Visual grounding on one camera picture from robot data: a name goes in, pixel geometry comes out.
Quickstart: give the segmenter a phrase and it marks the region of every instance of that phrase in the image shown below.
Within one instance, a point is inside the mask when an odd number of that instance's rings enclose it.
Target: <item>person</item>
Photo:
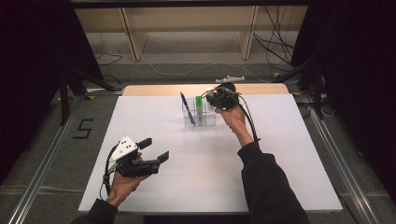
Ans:
[[[309,223],[305,210],[290,188],[285,173],[276,164],[274,155],[262,153],[259,143],[253,141],[240,106],[236,105],[231,110],[217,108],[215,111],[221,114],[241,146],[237,154],[244,164],[242,182],[251,223]],[[73,224],[112,223],[117,207],[146,178],[127,178],[116,172],[107,200],[96,200],[88,215],[78,217]]]

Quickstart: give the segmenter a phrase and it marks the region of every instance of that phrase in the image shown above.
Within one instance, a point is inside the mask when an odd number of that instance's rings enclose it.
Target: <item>white tabletop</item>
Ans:
[[[307,212],[342,210],[332,184],[290,94],[245,95],[263,152],[272,153]],[[79,211],[99,198],[108,152],[124,135],[148,137],[144,160],[169,150],[160,172],[141,183],[119,207],[140,215],[242,214],[248,211],[239,143],[220,115],[208,127],[184,126],[179,96],[121,96]],[[105,188],[102,195],[106,197]]]

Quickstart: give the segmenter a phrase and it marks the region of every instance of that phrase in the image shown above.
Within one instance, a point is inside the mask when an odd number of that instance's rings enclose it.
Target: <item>black sleeve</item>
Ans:
[[[262,153],[257,142],[242,147],[238,155],[244,163],[242,181],[252,223],[309,223],[274,155]]]
[[[90,212],[85,216],[75,218],[72,224],[111,224],[117,212],[117,207],[96,199]]]

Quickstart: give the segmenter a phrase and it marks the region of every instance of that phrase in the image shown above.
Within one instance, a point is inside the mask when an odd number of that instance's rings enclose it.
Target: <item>floor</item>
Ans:
[[[288,32],[282,34],[287,37],[288,43],[293,45],[298,32]],[[262,38],[271,36],[269,32],[258,33]],[[276,68],[267,68],[265,70],[256,69],[250,72],[249,68],[257,68],[268,63],[281,69],[289,67],[281,61],[267,54],[257,41],[254,41],[248,60],[241,59],[241,54],[236,39],[236,34],[231,32],[220,33],[153,33],[149,35],[148,43],[145,47],[142,60],[133,62],[130,56],[128,45],[125,41],[124,34],[87,34],[92,45],[92,50],[97,57],[97,62],[102,64],[104,74],[106,71],[116,71],[117,69],[125,70],[128,65],[145,65],[150,66],[156,74],[160,76],[180,76],[188,75],[194,71],[200,71],[199,76],[205,76],[206,79],[214,71],[222,71],[222,66],[238,71],[233,72],[236,77],[250,78],[252,82],[270,82],[274,75],[282,71]],[[274,47],[274,51],[279,55],[285,56],[282,48]],[[175,69],[175,64],[180,64],[183,69]],[[218,74],[218,77],[226,77],[230,74]],[[295,84],[297,79],[286,81],[290,92],[298,91]],[[21,201],[21,196],[31,184],[37,170],[41,167],[41,162],[48,156],[48,148],[54,147],[52,140],[56,138],[60,131],[60,104],[58,96],[54,96],[51,104],[52,110],[46,115],[45,121],[37,133],[36,139],[32,144],[32,149],[24,152],[17,161],[15,167],[10,172],[7,180],[0,188],[0,223],[7,223],[14,209]],[[117,101],[117,95],[96,96],[94,101],[81,100],[78,112],[75,115],[76,120],[95,117],[93,122],[95,130],[101,130],[97,139],[103,139],[106,132],[106,125],[111,119],[111,110],[105,110],[114,106]],[[296,97],[297,102],[309,101],[308,98]],[[376,178],[371,167],[365,162],[364,158],[359,156],[359,149],[351,138],[347,126],[341,118],[330,116],[332,108],[323,107],[329,117],[325,117],[323,122],[317,122],[314,114],[309,114],[306,107],[301,107],[302,116],[306,127],[311,134],[311,138],[318,149],[318,154],[323,162],[326,172],[329,175],[333,186],[343,197],[345,203],[350,208],[350,212],[345,209],[337,214],[309,214],[312,223],[396,223],[396,207],[394,202],[389,198],[381,183]],[[92,111],[106,111],[106,113],[92,113]],[[100,148],[101,142],[79,141],[74,138],[79,133],[75,132],[79,123],[73,122],[69,130],[63,130],[65,136],[62,139],[63,146],[59,149],[54,159],[49,165],[49,169],[41,174],[45,177],[43,182],[37,187],[39,193],[35,196],[32,204],[28,204],[25,210],[28,212],[23,218],[23,223],[69,223],[72,217],[79,216],[78,202],[85,190],[86,179],[76,179],[75,174],[89,176],[90,170],[86,165],[93,165],[97,155],[97,148]],[[346,168],[353,174],[352,178],[361,190],[363,199],[367,199],[368,206],[372,208],[371,215],[365,217],[361,211],[359,202],[353,190],[348,187],[345,177],[341,174],[339,168],[334,162],[334,155],[329,150],[329,143],[323,140],[323,133],[318,127],[326,127],[332,137],[331,146],[345,160]],[[116,218],[116,223],[143,223],[144,218],[141,216],[120,215]]]

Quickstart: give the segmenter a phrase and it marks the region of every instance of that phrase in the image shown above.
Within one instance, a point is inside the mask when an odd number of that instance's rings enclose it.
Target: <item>green marker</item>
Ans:
[[[197,109],[197,126],[204,125],[204,108],[202,104],[202,97],[195,96],[195,107]]]

